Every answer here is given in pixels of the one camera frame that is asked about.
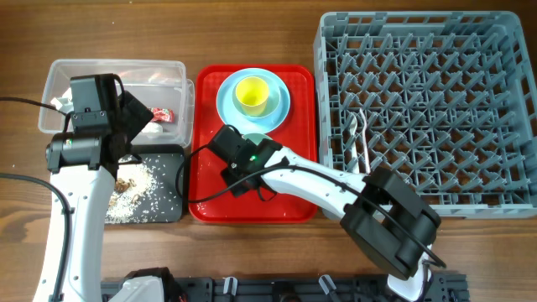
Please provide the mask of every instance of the blue plate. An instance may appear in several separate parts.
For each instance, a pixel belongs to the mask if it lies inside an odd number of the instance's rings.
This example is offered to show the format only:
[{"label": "blue plate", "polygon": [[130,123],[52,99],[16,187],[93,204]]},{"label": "blue plate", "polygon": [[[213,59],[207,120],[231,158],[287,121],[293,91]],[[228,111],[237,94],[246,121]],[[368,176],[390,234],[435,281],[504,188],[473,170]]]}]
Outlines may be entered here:
[{"label": "blue plate", "polygon": [[[279,106],[282,107],[278,116],[272,117],[271,114],[267,117],[249,120],[235,108],[235,105],[233,104],[233,98],[235,98],[235,86],[240,80],[247,76],[267,77],[278,86],[280,94]],[[290,107],[291,97],[285,83],[274,73],[260,68],[247,68],[228,76],[218,89],[218,94],[216,96],[216,109],[220,119],[225,124],[235,126],[242,134],[269,133],[273,131],[285,120]]]}]

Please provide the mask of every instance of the yellow cup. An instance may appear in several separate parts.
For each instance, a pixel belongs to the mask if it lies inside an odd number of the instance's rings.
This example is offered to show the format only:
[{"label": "yellow cup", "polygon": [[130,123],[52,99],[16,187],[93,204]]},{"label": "yellow cup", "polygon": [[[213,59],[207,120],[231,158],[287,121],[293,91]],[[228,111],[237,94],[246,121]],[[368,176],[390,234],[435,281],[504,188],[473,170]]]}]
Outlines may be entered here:
[{"label": "yellow cup", "polygon": [[256,76],[249,76],[237,84],[235,95],[241,103],[244,113],[251,117],[259,116],[267,106],[269,84]]}]

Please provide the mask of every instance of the red tray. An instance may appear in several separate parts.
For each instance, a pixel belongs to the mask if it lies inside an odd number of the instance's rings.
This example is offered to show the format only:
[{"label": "red tray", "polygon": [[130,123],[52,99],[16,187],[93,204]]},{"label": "red tray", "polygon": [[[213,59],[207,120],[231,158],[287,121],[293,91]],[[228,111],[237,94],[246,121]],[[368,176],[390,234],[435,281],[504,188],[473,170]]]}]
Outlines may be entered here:
[{"label": "red tray", "polygon": [[[222,82],[244,68],[263,68],[279,76],[289,89],[291,108],[285,121],[267,133],[274,141],[300,156],[317,161],[314,80],[300,65],[210,65],[196,80],[196,113],[192,150],[209,143],[223,125],[216,111],[216,94]],[[189,198],[207,197],[226,188],[220,172],[226,163],[209,150],[194,156],[190,167]],[[269,198],[271,193],[263,192]],[[200,221],[212,223],[301,223],[308,221],[317,207],[291,195],[279,194],[261,201],[250,191],[238,198],[230,192],[201,204],[189,204],[190,213]]]}]

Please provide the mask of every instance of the wood grain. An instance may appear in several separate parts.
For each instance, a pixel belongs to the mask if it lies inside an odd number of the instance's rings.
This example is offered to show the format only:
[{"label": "wood grain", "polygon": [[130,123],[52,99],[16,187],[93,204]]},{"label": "wood grain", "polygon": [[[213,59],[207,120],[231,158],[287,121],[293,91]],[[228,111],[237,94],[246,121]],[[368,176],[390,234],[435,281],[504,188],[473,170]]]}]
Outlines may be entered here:
[{"label": "wood grain", "polygon": [[[15,1],[2,1],[13,4]],[[34,0],[16,3],[38,4]],[[296,63],[313,70],[321,15],[366,10],[512,10],[537,60],[535,1],[180,1],[81,0],[0,6],[1,95],[40,100],[50,64],[60,58],[180,60],[195,79],[215,63]],[[0,106],[0,171],[48,178],[36,127],[39,109]],[[0,181],[0,296],[31,300],[43,264],[50,193]],[[468,275],[472,301],[532,301],[537,296],[537,220],[445,220],[435,251]],[[168,266],[176,276],[269,278],[381,273],[334,222],[216,226],[181,223],[106,228],[102,277]]]}]

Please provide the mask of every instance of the dish rack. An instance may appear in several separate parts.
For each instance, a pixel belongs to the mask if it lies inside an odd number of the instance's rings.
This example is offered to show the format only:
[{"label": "dish rack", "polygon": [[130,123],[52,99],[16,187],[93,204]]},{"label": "dish rack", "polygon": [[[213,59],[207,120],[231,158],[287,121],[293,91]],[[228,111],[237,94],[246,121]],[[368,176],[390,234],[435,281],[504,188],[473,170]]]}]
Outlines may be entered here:
[{"label": "dish rack", "polygon": [[537,214],[537,90],[514,13],[326,13],[314,56],[322,164],[365,171],[362,109],[371,169],[441,216]]}]

